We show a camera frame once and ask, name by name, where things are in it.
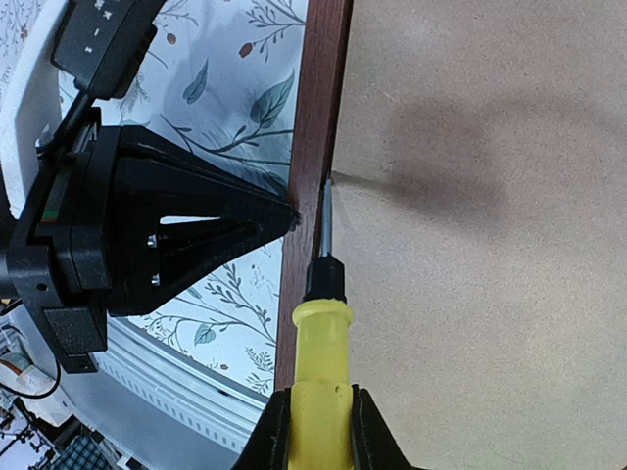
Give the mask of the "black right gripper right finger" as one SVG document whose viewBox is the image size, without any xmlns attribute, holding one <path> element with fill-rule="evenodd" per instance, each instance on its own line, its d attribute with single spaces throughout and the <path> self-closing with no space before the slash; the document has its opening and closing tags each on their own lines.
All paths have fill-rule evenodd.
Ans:
<svg viewBox="0 0 627 470">
<path fill-rule="evenodd" d="M 351 437 L 354 466 L 365 470 L 411 470 L 367 389 L 353 385 Z"/>
</svg>

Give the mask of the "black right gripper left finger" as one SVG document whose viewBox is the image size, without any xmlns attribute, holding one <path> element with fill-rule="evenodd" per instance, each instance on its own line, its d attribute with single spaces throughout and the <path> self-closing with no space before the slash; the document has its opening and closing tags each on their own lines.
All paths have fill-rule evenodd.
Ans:
<svg viewBox="0 0 627 470">
<path fill-rule="evenodd" d="M 291 389 L 274 392 L 233 470 L 288 468 Z"/>
</svg>

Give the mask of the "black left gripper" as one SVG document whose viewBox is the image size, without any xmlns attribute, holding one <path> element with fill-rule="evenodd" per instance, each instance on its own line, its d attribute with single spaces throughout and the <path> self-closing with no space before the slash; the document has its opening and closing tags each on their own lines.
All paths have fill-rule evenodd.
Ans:
<svg viewBox="0 0 627 470">
<path fill-rule="evenodd" d="M 161 224 L 168 216 L 209 219 Z M 298 223 L 285 198 L 145 127 L 105 126 L 92 108 L 40 167 L 7 277 L 63 370 L 91 374 L 109 315 L 148 314 Z"/>
</svg>

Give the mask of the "yellow handled screwdriver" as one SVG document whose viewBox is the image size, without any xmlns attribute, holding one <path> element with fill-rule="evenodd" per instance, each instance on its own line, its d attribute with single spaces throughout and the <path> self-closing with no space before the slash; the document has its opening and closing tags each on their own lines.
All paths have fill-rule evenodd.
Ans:
<svg viewBox="0 0 627 470">
<path fill-rule="evenodd" d="M 308 268 L 303 302 L 293 312 L 297 327 L 291 389 L 290 469 L 352 469 L 353 392 L 344 264 L 332 255 L 332 188 L 323 188 L 321 251 Z"/>
</svg>

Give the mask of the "red-brown wooden picture frame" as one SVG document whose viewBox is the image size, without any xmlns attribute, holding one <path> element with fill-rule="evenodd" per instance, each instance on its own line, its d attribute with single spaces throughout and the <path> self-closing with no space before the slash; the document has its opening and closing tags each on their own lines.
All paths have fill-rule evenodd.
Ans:
<svg viewBox="0 0 627 470">
<path fill-rule="evenodd" d="M 410 463 L 625 467 L 624 2 L 356 2 L 333 206 Z"/>
</svg>

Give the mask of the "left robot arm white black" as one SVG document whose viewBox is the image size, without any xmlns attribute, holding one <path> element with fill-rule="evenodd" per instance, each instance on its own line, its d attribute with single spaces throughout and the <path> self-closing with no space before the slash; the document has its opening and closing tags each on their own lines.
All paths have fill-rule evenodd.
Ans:
<svg viewBox="0 0 627 470">
<path fill-rule="evenodd" d="M 48 1 L 1 111 L 14 223 L 1 291 L 68 373 L 92 373 L 112 317 L 148 314 L 298 220 L 290 203 L 141 125 L 105 126 L 157 29 L 159 1 Z"/>
</svg>

